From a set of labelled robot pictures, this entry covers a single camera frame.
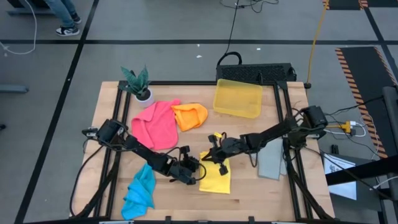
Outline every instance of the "pink towel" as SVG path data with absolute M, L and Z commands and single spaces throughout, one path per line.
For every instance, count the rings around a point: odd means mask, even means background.
M 155 102 L 132 119 L 132 135 L 149 149 L 174 147 L 178 142 L 178 134 L 171 106 L 179 104 L 179 99 Z

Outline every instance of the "sneaker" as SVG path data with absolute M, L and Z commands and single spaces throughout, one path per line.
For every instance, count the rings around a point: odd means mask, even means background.
M 75 15 L 72 15 L 71 17 L 76 24 L 81 24 L 81 19 L 77 13 Z
M 80 30 L 77 27 L 66 28 L 61 26 L 61 28 L 58 28 L 55 32 L 62 37 L 67 37 L 70 35 L 78 35 Z

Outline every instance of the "blue cloth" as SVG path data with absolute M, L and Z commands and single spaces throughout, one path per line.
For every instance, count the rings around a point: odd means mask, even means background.
M 150 165 L 145 163 L 127 189 L 121 212 L 125 220 L 145 215 L 148 207 L 155 208 L 152 199 L 155 190 L 155 175 Z

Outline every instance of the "yellow and black striped tape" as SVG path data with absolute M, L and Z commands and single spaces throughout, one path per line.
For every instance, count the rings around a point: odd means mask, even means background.
M 383 56 L 381 55 L 379 49 L 377 49 L 377 47 L 374 47 L 374 49 L 376 50 L 376 53 L 379 55 L 379 58 L 380 58 L 381 62 L 383 63 L 384 68 L 386 69 L 386 72 L 388 73 L 388 75 L 389 75 L 390 78 L 391 78 L 391 81 L 392 81 L 395 85 L 398 85 L 398 84 L 397 84 L 397 80 L 394 78 L 394 76 L 392 75 L 392 73 L 391 73 L 390 70 L 388 69 L 388 66 L 387 66 L 387 64 L 386 64 L 386 61 L 383 59 Z
M 322 0 L 322 3 L 323 3 L 323 7 L 325 7 L 325 5 L 326 5 L 326 0 Z M 327 7 L 326 7 L 326 10 L 330 10 L 330 6 L 329 6 L 329 3 L 327 3 L 328 5 L 327 5 Z
M 358 90 L 357 85 L 355 84 L 354 77 L 351 74 L 351 70 L 349 69 L 347 61 L 346 61 L 340 48 L 336 48 L 336 54 L 337 54 L 338 61 L 341 65 L 341 68 L 343 69 L 344 75 L 347 79 L 348 85 L 351 88 L 351 92 L 353 93 L 355 102 L 357 104 L 363 103 L 364 101 L 362 99 L 362 96 Z M 361 115 L 369 114 L 365 105 L 359 106 L 358 109 L 359 109 L 359 112 L 361 113 Z M 368 116 L 364 116 L 363 120 L 365 122 L 365 125 L 368 127 L 368 132 L 372 139 L 374 147 L 377 148 L 377 145 L 379 147 L 378 155 L 381 158 L 386 158 L 387 157 L 386 150 L 384 149 L 383 143 L 380 141 L 380 137 L 376 133 L 376 127 L 374 126 L 374 124 L 372 124 L 372 120 Z
M 359 2 L 359 6 L 361 7 L 361 9 L 369 6 L 368 0 L 358 0 L 358 2 Z

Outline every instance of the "concrete floor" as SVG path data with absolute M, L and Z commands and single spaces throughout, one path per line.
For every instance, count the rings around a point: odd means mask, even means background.
M 83 29 L 93 0 L 74 1 L 82 16 Z M 233 5 L 234 1 L 224 0 Z M 6 1 L 0 2 L 0 40 L 30 40 L 34 23 L 31 16 L 9 16 Z M 240 9 L 233 39 L 312 40 L 322 12 L 321 0 L 280 0 L 265 4 L 262 13 Z M 398 40 L 398 8 L 371 8 L 386 40 Z M 145 64 L 151 80 L 214 80 L 218 59 L 226 44 L 201 44 L 203 39 L 226 40 L 234 10 L 211 0 L 99 0 L 87 40 L 198 40 L 198 44 L 85 44 L 63 106 L 47 158 L 32 197 L 25 222 L 66 218 L 68 201 L 76 173 L 81 166 L 84 137 L 81 130 L 91 124 L 100 83 L 123 79 L 120 66 L 134 70 Z M 59 21 L 38 17 L 38 40 L 78 40 L 80 35 L 60 38 L 55 35 Z M 320 40 L 377 40 L 364 11 L 327 11 Z M 312 85 L 308 99 L 325 112 L 355 104 L 335 54 L 336 47 L 317 45 L 313 58 Z M 382 52 L 380 45 L 375 45 Z M 30 49 L 30 44 L 14 44 L 15 51 Z M 398 46 L 388 46 L 398 60 Z M 0 83 L 27 85 L 25 95 L 0 95 L 0 223 L 12 223 L 43 145 L 50 121 L 70 69 L 77 44 L 38 44 L 29 55 L 0 57 Z M 244 63 L 290 62 L 305 81 L 310 44 L 234 44 Z M 225 64 L 235 64 L 227 58 Z M 336 117 L 359 120 L 359 111 Z M 374 149 L 369 137 L 357 142 Z M 351 141 L 336 141 L 326 136 L 320 148 L 338 144 L 341 154 L 368 159 L 371 152 Z M 378 223 L 376 212 L 346 208 L 333 197 L 338 218 L 344 221 Z

